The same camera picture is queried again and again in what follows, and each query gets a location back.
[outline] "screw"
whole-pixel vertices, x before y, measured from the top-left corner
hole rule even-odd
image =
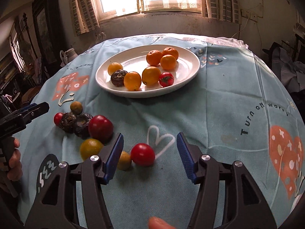
[[[235,166],[237,166],[237,167],[242,167],[242,162],[240,162],[240,161],[235,161]]]
[[[67,166],[66,162],[60,162],[58,165],[60,168],[65,168]]]
[[[99,160],[99,156],[93,155],[93,156],[90,157],[90,160],[95,162],[95,161]]]
[[[204,161],[208,161],[208,160],[211,159],[211,157],[209,155],[204,154],[204,155],[201,156],[201,159],[204,160]]]

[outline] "white plate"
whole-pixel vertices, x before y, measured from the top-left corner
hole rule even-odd
[[[176,68],[171,71],[175,77],[172,86],[162,88],[160,84],[157,83],[153,87],[147,87],[142,83],[139,91],[127,91],[125,87],[118,88],[111,83],[110,75],[107,71],[109,64],[118,62],[123,66],[125,71],[136,71],[142,76],[143,70],[149,67],[149,64],[146,62],[147,53],[152,50],[159,50],[162,52],[166,47],[173,47],[179,52]],[[166,72],[160,64],[157,67],[160,69],[161,73]],[[189,50],[171,45],[144,45],[120,52],[107,59],[96,71],[96,81],[99,86],[114,95],[128,98],[147,98],[164,95],[181,88],[196,76],[199,69],[199,59]]]

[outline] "blue gripper pad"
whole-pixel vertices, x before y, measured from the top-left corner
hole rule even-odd
[[[195,163],[193,158],[191,157],[191,154],[187,147],[187,143],[184,142],[183,137],[180,133],[178,133],[177,135],[177,148],[188,179],[190,179],[192,183],[196,183],[197,177],[194,173]]]
[[[114,143],[108,161],[106,162],[106,172],[105,172],[104,180],[107,184],[115,174],[116,167],[119,162],[123,147],[124,147],[124,137],[122,134],[120,134],[118,139]]]

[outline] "finger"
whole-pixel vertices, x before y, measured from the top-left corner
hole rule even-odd
[[[11,181],[18,181],[22,176],[22,164],[19,162],[15,168],[7,173],[7,178]]]
[[[21,154],[20,151],[15,149],[11,159],[9,160],[9,165],[14,168],[20,162]]]
[[[15,140],[14,140],[14,145],[15,145],[15,148],[19,148],[20,142],[19,142],[18,139],[15,139]]]
[[[148,228],[149,229],[175,229],[175,227],[167,224],[164,220],[152,217],[148,221]]]

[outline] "dark red tomato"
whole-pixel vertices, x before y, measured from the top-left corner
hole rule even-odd
[[[60,120],[63,116],[63,113],[57,113],[55,116],[54,116],[54,124],[56,126],[59,126],[59,123],[60,123]]]
[[[113,124],[105,116],[96,115],[90,120],[88,130],[91,138],[105,143],[113,134]]]
[[[155,152],[153,149],[144,143],[136,144],[130,152],[132,161],[140,166],[151,166],[155,161]]]
[[[169,72],[163,72],[159,77],[159,83],[162,87],[168,87],[173,85],[174,77]]]

